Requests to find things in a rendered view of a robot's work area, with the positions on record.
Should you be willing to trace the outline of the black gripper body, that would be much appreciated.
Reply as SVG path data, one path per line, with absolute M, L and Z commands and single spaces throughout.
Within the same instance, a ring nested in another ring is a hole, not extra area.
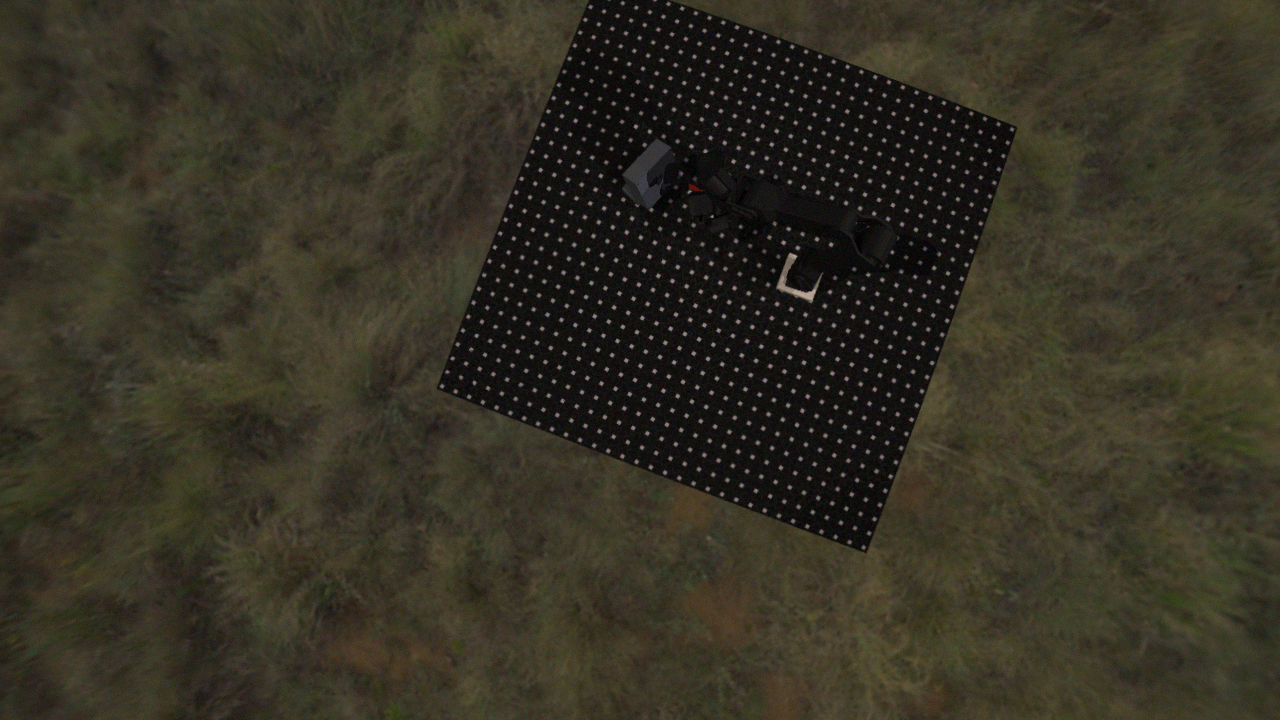
M 724 168 L 724 155 L 723 155 L 723 152 L 721 150 L 713 150 L 710 152 L 703 152 L 703 154 L 698 155 L 698 158 L 696 158 L 698 173 L 701 170 L 703 167 L 707 165 L 707 163 L 713 161 L 713 160 L 719 161 L 721 167 Z M 716 204 L 717 211 L 721 211 L 722 209 L 719 208 L 719 202 L 716 199 L 713 199 L 713 202 Z M 704 224 L 705 225 L 705 232 L 708 234 L 716 234 L 716 233 L 719 233 L 722 231 L 727 231 L 728 227 L 730 227 L 728 213 L 724 211 L 723 215 L 721 215 L 721 213 L 718 213 L 718 215 L 710 214 L 710 217 L 713 217 L 713 215 L 714 215 L 714 218 L 707 219 L 707 223 Z

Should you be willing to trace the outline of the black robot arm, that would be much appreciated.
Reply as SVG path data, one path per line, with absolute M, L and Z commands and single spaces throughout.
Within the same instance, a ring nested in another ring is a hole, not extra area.
M 777 184 L 744 172 L 739 179 L 733 179 L 716 160 L 701 168 L 698 182 L 705 190 L 689 193 L 691 220 L 698 225 L 704 225 L 710 214 L 718 215 L 719 211 L 713 202 L 716 199 L 723 211 L 742 217 L 746 222 L 782 219 L 829 232 L 840 241 L 841 245 L 820 252 L 809 246 L 801 249 L 785 283 L 794 290 L 813 292 L 823 272 L 844 266 L 881 269 L 899 238 L 893 228 L 881 217 L 861 215 L 850 206 L 836 208 L 797 199 L 782 193 Z M 751 186 L 746 191 L 748 182 Z M 850 233 L 858 222 L 864 222 L 869 227 L 852 240 Z

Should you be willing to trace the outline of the dark grey sloped panel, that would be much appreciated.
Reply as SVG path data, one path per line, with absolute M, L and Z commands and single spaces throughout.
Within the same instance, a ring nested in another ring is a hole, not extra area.
M 622 191 L 649 210 L 681 174 L 672 147 L 655 138 L 622 176 Z

